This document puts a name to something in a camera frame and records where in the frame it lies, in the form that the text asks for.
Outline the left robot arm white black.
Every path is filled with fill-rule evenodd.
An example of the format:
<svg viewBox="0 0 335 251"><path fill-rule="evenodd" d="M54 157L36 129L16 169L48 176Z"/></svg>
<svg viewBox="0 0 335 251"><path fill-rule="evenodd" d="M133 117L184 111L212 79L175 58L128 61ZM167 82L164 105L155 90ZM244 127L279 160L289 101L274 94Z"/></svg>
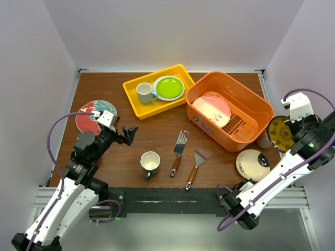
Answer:
<svg viewBox="0 0 335 251"><path fill-rule="evenodd" d="M16 250L61 250L67 233L91 207L108 201L108 185L94 178L97 162L114 143L131 145L138 127L103 127L100 134L81 132L55 193L24 233L12 239Z"/></svg>

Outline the pink and cream plate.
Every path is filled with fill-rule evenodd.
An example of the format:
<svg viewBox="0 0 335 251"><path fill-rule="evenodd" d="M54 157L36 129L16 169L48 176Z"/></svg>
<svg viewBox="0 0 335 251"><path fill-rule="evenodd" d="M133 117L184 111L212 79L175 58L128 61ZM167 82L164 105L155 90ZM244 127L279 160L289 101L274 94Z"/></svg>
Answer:
<svg viewBox="0 0 335 251"><path fill-rule="evenodd" d="M213 95L197 98L192 103L192 107L220 128L227 125L231 118L229 105L223 99Z"/></svg>

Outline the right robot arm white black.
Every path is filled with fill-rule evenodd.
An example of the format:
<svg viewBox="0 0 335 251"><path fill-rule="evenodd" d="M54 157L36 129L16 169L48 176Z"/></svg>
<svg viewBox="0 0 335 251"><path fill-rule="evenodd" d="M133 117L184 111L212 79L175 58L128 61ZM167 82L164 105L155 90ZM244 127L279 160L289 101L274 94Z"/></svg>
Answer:
<svg viewBox="0 0 335 251"><path fill-rule="evenodd" d="M222 206L233 222L252 230L268 203L290 184L334 158L334 113L322 121L310 116L293 137L294 145L260 181L244 179L222 195Z"/></svg>

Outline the yellow patterned plate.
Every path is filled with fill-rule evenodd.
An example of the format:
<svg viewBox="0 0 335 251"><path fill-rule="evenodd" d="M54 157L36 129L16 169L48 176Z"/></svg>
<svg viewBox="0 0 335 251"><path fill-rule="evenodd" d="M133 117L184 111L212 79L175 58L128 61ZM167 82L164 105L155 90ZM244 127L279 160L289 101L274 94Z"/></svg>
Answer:
<svg viewBox="0 0 335 251"><path fill-rule="evenodd" d="M287 116L276 116L274 117L267 126L267 136L273 146L282 153L287 152L293 145L293 136L288 127L285 124L289 121Z"/></svg>

